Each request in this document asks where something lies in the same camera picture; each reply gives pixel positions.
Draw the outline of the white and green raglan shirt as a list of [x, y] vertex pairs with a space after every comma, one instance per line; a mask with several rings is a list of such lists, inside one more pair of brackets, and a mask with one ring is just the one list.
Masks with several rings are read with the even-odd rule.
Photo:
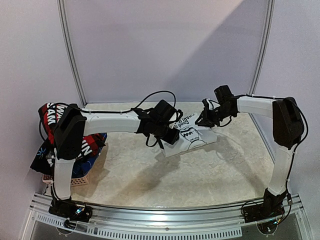
[[161, 140], [163, 155], [171, 157], [182, 152], [187, 152], [217, 141], [217, 135], [209, 127], [196, 125], [198, 113], [183, 116], [173, 127], [179, 130], [179, 139], [174, 144], [169, 144]]

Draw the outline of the red black plaid garment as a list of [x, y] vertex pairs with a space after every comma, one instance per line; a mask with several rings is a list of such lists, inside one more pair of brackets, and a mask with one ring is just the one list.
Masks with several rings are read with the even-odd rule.
[[[48, 140], [53, 146], [53, 151], [55, 148], [55, 139], [54, 139], [54, 130], [60, 118], [62, 117], [65, 109], [67, 107], [63, 104], [55, 105], [53, 102], [45, 103], [42, 107], [38, 109], [38, 114], [40, 117], [39, 127], [44, 128], [45, 133], [47, 134], [47, 138], [44, 140]], [[78, 147], [81, 147], [82, 150], [82, 141], [77, 144]]]

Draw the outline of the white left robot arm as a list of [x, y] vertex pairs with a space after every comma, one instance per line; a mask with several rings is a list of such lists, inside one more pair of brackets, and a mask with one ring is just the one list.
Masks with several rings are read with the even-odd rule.
[[82, 151], [83, 137], [97, 133], [134, 133], [173, 145], [179, 140], [179, 130], [172, 127], [183, 116], [168, 102], [161, 100], [147, 110], [98, 111], [67, 107], [54, 129], [54, 173], [52, 194], [57, 199], [55, 209], [63, 216], [74, 213], [71, 178], [76, 158]]

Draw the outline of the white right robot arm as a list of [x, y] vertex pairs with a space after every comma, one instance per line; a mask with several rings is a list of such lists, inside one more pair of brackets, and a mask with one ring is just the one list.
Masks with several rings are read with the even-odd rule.
[[201, 127], [220, 127], [225, 118], [239, 113], [256, 114], [272, 119], [273, 140], [277, 145], [275, 163], [267, 192], [278, 197], [288, 191], [293, 159], [305, 131], [302, 114], [293, 97], [230, 95], [213, 107], [208, 98], [202, 100], [203, 111], [195, 124]]

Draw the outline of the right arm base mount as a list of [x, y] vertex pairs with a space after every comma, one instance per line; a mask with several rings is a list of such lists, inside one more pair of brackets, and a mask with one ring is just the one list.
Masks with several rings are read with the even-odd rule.
[[241, 215], [244, 217], [245, 223], [257, 222], [280, 216], [280, 219], [275, 222], [275, 224], [278, 225], [287, 217], [283, 206], [285, 198], [287, 198], [288, 205], [291, 206], [292, 196], [288, 190], [285, 190], [282, 194], [273, 195], [266, 189], [263, 195], [263, 202], [260, 204], [251, 200], [245, 202], [240, 209]]

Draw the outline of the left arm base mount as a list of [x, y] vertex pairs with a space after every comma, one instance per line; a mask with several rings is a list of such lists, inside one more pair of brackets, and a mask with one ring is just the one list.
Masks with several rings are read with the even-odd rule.
[[69, 219], [70, 221], [88, 223], [93, 215], [93, 208], [72, 200], [53, 199], [48, 212], [52, 215]]

